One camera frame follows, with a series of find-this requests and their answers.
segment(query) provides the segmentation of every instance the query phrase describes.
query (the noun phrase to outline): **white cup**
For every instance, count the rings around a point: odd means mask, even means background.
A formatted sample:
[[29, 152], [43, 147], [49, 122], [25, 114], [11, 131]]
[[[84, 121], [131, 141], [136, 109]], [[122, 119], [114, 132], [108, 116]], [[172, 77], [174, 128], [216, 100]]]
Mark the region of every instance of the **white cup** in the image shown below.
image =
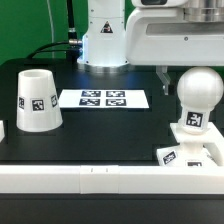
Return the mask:
[[53, 130], [62, 124], [61, 111], [51, 71], [19, 73], [17, 127], [28, 132]]

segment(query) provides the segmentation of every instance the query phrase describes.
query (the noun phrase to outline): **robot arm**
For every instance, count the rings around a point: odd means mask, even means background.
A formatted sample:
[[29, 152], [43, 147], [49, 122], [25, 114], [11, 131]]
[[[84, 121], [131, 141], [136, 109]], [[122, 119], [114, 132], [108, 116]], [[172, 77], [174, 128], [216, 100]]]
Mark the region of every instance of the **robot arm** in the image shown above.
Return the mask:
[[132, 0], [132, 4], [139, 8], [177, 7], [188, 0]]

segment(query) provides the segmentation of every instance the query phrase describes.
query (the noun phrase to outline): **white block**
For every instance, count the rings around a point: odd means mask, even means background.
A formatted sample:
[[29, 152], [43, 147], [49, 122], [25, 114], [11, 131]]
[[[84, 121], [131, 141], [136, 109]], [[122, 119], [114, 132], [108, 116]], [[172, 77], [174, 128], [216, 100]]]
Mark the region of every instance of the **white block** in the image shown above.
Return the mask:
[[79, 193], [80, 166], [0, 166], [0, 193]]
[[117, 194], [119, 166], [81, 166], [82, 194]]
[[5, 137], [3, 121], [0, 121], [0, 142]]
[[120, 194], [224, 194], [224, 168], [121, 167]]

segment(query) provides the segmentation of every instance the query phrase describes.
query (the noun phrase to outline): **white plastic piece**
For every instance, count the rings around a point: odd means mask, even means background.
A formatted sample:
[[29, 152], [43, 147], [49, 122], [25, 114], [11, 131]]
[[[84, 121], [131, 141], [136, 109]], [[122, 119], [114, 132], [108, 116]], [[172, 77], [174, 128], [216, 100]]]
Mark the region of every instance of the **white plastic piece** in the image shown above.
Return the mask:
[[224, 167], [0, 166], [0, 193], [224, 194]]
[[81, 166], [80, 186], [82, 194], [118, 194], [118, 166]]
[[177, 7], [177, 6], [184, 5], [187, 2], [188, 0], [167, 0], [167, 3], [165, 5], [148, 5], [147, 6], [142, 4], [142, 0], [132, 0], [132, 4], [140, 8]]
[[126, 26], [127, 60], [133, 65], [223, 66], [223, 26], [188, 23], [183, 8], [136, 8]]
[[0, 142], [5, 137], [4, 124], [3, 121], [0, 121]]
[[28, 132], [49, 131], [62, 124], [61, 111], [51, 71], [19, 73], [17, 127]]
[[79, 193], [79, 166], [0, 166], [1, 193]]
[[224, 168], [120, 167], [120, 194], [224, 194]]
[[181, 127], [191, 134], [206, 132], [210, 112], [223, 95], [220, 75], [208, 67], [189, 69], [180, 78], [177, 93], [183, 107]]
[[89, 27], [79, 64], [119, 67], [126, 64], [124, 0], [88, 0]]
[[170, 126], [180, 145], [157, 150], [160, 166], [214, 167], [224, 164], [224, 138], [213, 123], [209, 122], [208, 131], [200, 135], [185, 132], [179, 124]]

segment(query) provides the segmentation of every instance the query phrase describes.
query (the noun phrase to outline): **black tabletop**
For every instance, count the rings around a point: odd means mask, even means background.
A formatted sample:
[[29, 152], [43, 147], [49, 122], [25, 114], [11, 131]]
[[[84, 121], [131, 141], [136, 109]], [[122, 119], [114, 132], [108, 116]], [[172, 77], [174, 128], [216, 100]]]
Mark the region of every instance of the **black tabletop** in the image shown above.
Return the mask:
[[[62, 109], [63, 125], [43, 133], [16, 127], [18, 73], [53, 72], [62, 89], [144, 90], [149, 109]], [[174, 83], [188, 68], [169, 68]], [[181, 107], [165, 96], [155, 67], [120, 74], [94, 74], [60, 59], [10, 60], [0, 67], [0, 120], [6, 138], [0, 164], [158, 165], [156, 149], [177, 145], [169, 124]], [[223, 99], [210, 120], [223, 133]], [[7, 223], [223, 223], [222, 195], [0, 195], [0, 220]]]

